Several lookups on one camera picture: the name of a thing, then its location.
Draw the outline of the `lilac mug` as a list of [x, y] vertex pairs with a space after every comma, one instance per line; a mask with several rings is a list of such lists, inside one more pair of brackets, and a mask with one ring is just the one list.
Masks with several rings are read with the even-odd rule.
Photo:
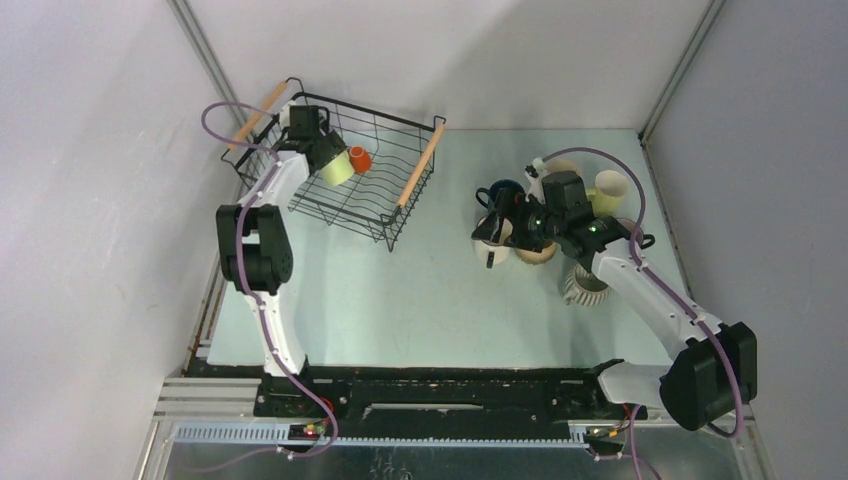
[[656, 237], [653, 234], [645, 233], [641, 227], [636, 225], [634, 220], [617, 218], [617, 221], [635, 238], [640, 249], [646, 250], [655, 245]]

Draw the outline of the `light green cup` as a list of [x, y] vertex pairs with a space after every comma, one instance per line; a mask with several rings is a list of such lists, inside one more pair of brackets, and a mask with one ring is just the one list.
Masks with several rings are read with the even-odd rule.
[[337, 187], [350, 180], [355, 174], [349, 152], [343, 150], [330, 160], [320, 171], [319, 176], [330, 187]]

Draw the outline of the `orange cup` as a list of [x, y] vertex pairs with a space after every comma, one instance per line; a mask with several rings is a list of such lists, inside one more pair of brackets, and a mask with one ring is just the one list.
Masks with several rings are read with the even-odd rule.
[[349, 148], [348, 152], [350, 163], [355, 173], [362, 175], [371, 169], [373, 160], [370, 153], [365, 148], [361, 146], [353, 146]]

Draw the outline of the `cream speckled mug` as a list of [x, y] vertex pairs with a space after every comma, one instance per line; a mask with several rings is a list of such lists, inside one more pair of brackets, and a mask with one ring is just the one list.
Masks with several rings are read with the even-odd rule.
[[525, 249], [516, 249], [515, 254], [518, 259], [531, 266], [542, 265], [550, 261], [557, 252], [557, 245], [555, 243], [548, 243], [545, 247], [542, 248], [541, 251], [532, 251]]

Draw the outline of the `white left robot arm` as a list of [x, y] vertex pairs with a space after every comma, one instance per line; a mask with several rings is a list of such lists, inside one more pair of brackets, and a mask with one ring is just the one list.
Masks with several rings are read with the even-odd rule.
[[307, 355], [293, 314], [282, 302], [295, 267], [282, 209], [313, 174], [340, 168], [337, 180], [344, 182], [353, 170], [347, 146], [320, 107], [288, 104], [275, 118], [282, 124], [282, 136], [273, 146], [248, 141], [251, 124], [228, 140], [230, 146], [268, 154], [270, 163], [236, 203], [218, 208], [215, 222], [221, 272], [253, 314], [262, 337], [264, 370], [292, 378], [303, 370]]

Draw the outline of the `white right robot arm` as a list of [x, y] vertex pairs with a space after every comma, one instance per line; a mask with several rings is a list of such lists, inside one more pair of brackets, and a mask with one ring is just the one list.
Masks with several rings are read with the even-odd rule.
[[749, 405], [758, 395], [755, 333], [742, 322], [727, 324], [666, 283], [644, 254], [647, 235], [596, 210], [578, 173], [542, 176], [533, 166], [526, 173], [531, 190], [500, 181], [476, 191], [486, 214], [472, 240], [535, 253], [559, 247], [630, 306], [671, 361], [648, 366], [617, 360], [602, 367], [581, 392], [585, 411], [606, 418], [621, 404], [662, 408], [679, 426], [696, 431]]

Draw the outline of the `grey striped mug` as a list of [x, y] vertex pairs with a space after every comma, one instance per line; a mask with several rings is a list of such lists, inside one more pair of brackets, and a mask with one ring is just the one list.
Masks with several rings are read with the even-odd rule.
[[610, 291], [606, 283], [576, 264], [565, 277], [563, 300], [566, 305], [595, 307], [608, 298]]

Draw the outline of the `dark blue mug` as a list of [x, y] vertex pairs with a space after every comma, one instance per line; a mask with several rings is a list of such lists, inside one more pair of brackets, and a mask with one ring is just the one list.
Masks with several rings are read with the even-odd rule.
[[526, 192], [525, 188], [519, 182], [511, 179], [501, 179], [495, 181], [489, 187], [478, 188], [475, 192], [475, 200], [487, 211], [491, 211], [495, 207], [497, 197], [502, 190], [520, 193]]

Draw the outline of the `floral painted ceramic mug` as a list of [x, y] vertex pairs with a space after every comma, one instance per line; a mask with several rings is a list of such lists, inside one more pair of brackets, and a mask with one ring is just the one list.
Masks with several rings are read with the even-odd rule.
[[582, 169], [579, 165], [577, 165], [574, 161], [568, 160], [566, 158], [554, 158], [544, 162], [545, 170], [548, 174], [555, 174], [559, 172], [573, 172], [578, 176], [582, 176]]

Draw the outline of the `pale yellow mug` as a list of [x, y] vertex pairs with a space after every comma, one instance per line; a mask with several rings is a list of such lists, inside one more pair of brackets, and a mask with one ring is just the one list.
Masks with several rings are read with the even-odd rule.
[[586, 190], [595, 216], [612, 216], [629, 192], [628, 178], [615, 170], [603, 170], [594, 178], [594, 185]]

